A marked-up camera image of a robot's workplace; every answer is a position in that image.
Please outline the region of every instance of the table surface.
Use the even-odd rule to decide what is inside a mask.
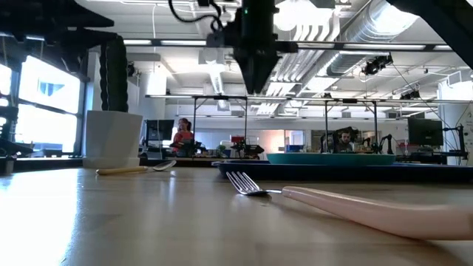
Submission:
[[[398,202],[473,199],[470,185],[291,185]],[[214,168],[0,177],[0,265],[452,266],[473,265],[472,250],[389,235],[280,195],[238,195]]]

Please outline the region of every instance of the monitor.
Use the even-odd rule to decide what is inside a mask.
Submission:
[[[172,128],[174,120],[147,120],[146,139],[147,140],[172,140]]]
[[[407,120],[409,129],[409,144],[413,145],[443,145],[442,121],[410,118]]]

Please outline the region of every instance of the bright window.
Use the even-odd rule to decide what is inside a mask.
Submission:
[[[34,143],[35,150],[60,149],[73,152],[77,118],[34,106],[19,105],[16,141]]]
[[[28,56],[23,63],[19,97],[34,103],[77,113],[81,82],[37,58]]]
[[[0,92],[3,95],[10,94],[11,82],[12,82],[12,70],[0,64]]]

